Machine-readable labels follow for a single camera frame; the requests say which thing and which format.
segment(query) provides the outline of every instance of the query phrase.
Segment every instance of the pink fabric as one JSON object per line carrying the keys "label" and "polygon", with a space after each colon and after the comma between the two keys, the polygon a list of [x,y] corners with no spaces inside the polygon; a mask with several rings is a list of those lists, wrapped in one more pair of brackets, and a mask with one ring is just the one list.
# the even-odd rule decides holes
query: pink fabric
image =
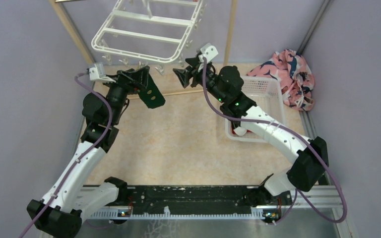
{"label": "pink fabric", "polygon": [[248,76],[275,78],[280,82],[285,105],[309,111],[315,101],[312,99],[315,79],[305,58],[293,50],[275,52],[272,58],[252,69]]}

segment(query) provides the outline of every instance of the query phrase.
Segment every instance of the black bracket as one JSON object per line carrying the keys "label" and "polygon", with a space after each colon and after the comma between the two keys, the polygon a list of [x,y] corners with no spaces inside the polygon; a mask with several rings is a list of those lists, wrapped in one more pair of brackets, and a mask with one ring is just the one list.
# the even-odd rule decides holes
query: black bracket
{"label": "black bracket", "polygon": [[[326,142],[319,136],[310,140],[310,145],[320,155],[325,164],[329,166]],[[323,166],[309,148],[299,150],[298,158],[287,172],[288,180],[297,189],[308,192],[325,172]]]}
{"label": "black bracket", "polygon": [[274,174],[269,175],[264,179],[264,181],[257,187],[250,190],[250,192],[245,197],[246,204],[250,206],[258,205],[278,205],[278,199],[281,199],[282,205],[290,205],[291,194],[289,191],[283,192],[278,196],[272,196],[265,188],[265,182]]}
{"label": "black bracket", "polygon": [[[198,57],[188,58],[185,61],[189,64],[185,69],[174,68],[173,72],[178,77],[184,88],[198,84],[202,85],[202,70],[198,72],[200,62]],[[220,110],[227,116],[241,118],[246,116],[246,111],[256,106],[256,102],[247,97],[242,92],[243,79],[236,66],[225,66],[221,68],[218,75],[212,63],[207,64],[206,70],[206,89],[218,101],[222,103]]]}
{"label": "black bracket", "polygon": [[115,177],[109,177],[105,179],[104,182],[114,184],[119,189],[118,198],[115,202],[123,203],[127,201],[127,197],[129,196],[127,190],[127,182]]}
{"label": "black bracket", "polygon": [[106,105],[92,93],[85,96],[82,102],[82,115],[85,117],[87,128],[81,136],[82,142],[88,141],[94,143],[100,138],[106,127],[109,127],[110,131],[96,145],[97,148],[102,147],[104,151],[108,152],[119,132],[114,125],[119,124],[124,106],[126,105],[127,96],[130,94],[138,94],[139,98],[151,109],[164,105],[166,100],[155,85],[149,74],[149,69],[150,67],[146,66],[138,70],[118,70],[116,75],[111,76],[116,81],[104,84],[109,87],[109,92],[105,99],[112,108],[113,114],[110,125],[107,125],[109,110]]}
{"label": "black bracket", "polygon": [[[31,200],[27,206],[28,215],[33,219],[44,207],[42,202]],[[37,229],[57,238],[75,237],[81,228],[81,210],[71,213],[62,212],[57,208],[48,207],[34,223]]]}

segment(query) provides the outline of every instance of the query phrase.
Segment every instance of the white sensor bracket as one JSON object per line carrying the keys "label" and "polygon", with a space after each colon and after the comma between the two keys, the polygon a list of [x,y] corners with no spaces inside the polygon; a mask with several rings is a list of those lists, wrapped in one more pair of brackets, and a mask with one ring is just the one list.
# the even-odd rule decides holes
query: white sensor bracket
{"label": "white sensor bracket", "polygon": [[[201,63],[203,63],[204,57],[206,58],[206,63],[210,63],[218,55],[217,48],[213,46],[211,43],[206,43],[197,52],[200,53],[198,57],[199,57],[199,62]],[[203,64],[200,64],[198,68],[198,72],[200,72],[202,68],[203,68]]]}
{"label": "white sensor bracket", "polygon": [[88,70],[90,72],[90,80],[92,82],[101,82],[101,83],[113,83],[116,80],[106,76],[104,71],[103,63],[94,63]]}

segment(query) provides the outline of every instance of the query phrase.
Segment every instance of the metal sheet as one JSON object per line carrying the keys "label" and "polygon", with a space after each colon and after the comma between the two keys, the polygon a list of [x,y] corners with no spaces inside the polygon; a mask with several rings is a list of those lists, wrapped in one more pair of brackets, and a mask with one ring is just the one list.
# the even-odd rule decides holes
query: metal sheet
{"label": "metal sheet", "polygon": [[[332,216],[330,210],[325,212]],[[107,225],[107,221],[90,221],[94,226]],[[78,238],[337,238],[335,224],[320,218],[312,210],[293,210],[278,226],[266,226],[262,221],[246,220],[150,220],[127,221],[106,229],[95,229],[84,224]]]}

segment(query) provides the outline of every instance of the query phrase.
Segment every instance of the wooden pole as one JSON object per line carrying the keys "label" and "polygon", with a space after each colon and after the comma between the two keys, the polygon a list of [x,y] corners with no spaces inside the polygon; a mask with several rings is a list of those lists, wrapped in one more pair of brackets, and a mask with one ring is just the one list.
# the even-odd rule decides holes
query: wooden pole
{"label": "wooden pole", "polygon": [[[171,93],[163,93],[163,96],[174,96],[174,95],[182,95],[182,94],[189,94],[189,93],[200,93],[203,92],[203,89],[194,89],[194,90],[185,90],[185,91],[179,91],[179,92],[171,92]],[[128,97],[130,100],[138,99],[138,95],[131,95]]]}
{"label": "wooden pole", "polygon": [[52,5],[53,10],[55,10],[56,15],[58,15],[59,19],[61,20],[62,24],[66,28],[66,31],[71,36],[73,42],[78,47],[79,51],[81,52],[82,56],[85,59],[85,62],[87,64],[93,64],[95,62],[89,48],[84,43],[83,38],[78,33],[78,30],[76,29],[75,25],[73,24],[71,18],[69,17],[68,13],[66,12],[64,6],[61,3],[56,3],[55,0],[49,0],[50,5]]}
{"label": "wooden pole", "polygon": [[229,30],[227,33],[226,51],[224,55],[224,66],[226,66],[229,63],[231,41],[233,39],[234,21],[236,19],[236,8],[237,8],[237,0],[231,0]]}

